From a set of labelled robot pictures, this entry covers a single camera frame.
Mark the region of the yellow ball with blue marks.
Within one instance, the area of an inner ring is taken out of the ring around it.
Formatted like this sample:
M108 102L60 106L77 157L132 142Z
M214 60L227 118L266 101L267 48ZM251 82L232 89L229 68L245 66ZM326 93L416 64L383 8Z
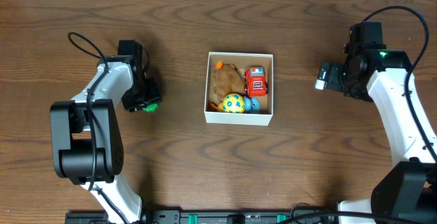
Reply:
M222 108L226 113L244 113L244 98L239 94L228 94L222 101Z

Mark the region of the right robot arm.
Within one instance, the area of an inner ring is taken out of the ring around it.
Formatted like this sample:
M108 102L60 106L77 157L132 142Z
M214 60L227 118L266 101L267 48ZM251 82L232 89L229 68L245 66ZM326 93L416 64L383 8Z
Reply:
M420 131L426 133L431 144L436 143L436 135L413 79L406 78L412 67L406 52L387 49L382 25L377 22L351 26L344 51L344 64L322 64L315 87L376 105L389 140L393 168L370 197L341 201L338 210L435 223L436 161Z

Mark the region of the green ridged round toy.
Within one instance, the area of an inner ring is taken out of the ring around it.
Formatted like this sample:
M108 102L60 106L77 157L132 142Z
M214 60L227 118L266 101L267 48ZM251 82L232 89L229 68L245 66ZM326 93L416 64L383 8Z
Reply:
M154 104L149 104L146 107L143 107L142 110L151 113L151 112L155 112L157 108L158 108L158 103L154 103Z

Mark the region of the brown plush toy with orange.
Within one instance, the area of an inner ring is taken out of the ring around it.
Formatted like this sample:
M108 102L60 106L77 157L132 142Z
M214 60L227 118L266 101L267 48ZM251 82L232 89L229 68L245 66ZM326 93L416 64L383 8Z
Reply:
M219 101L228 94L245 95L245 82L233 64L223 64L212 73L215 82L213 92Z

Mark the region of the orange blue toy duck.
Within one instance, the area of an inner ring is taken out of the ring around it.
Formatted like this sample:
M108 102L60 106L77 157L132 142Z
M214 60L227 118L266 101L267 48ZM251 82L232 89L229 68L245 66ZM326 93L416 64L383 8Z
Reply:
M244 98L244 102L245 102L245 111L244 113L259 113L261 110L261 105L259 103L259 100L255 97L253 98L248 98L246 96L243 96ZM222 108L222 101L219 104L214 104L213 102L210 103L210 108L213 111L217 111L217 112L223 112L223 108Z

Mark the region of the red toy fire truck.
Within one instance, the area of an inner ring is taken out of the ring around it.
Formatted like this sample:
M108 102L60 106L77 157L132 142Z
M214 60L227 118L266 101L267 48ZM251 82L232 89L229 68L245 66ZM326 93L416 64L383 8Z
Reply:
M268 84L266 72L262 66L251 66L246 68L244 73L245 92L248 97L266 96Z

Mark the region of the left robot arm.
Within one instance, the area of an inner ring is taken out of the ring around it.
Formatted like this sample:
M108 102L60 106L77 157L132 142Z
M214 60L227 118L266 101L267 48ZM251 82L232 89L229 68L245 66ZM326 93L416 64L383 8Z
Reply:
M55 173L88 190L105 217L79 217L77 222L147 223L141 197L122 173L124 148L115 109L155 109L162 100L156 81L146 75L149 54L135 40L119 41L116 55L98 54L97 72L68 101L50 109Z

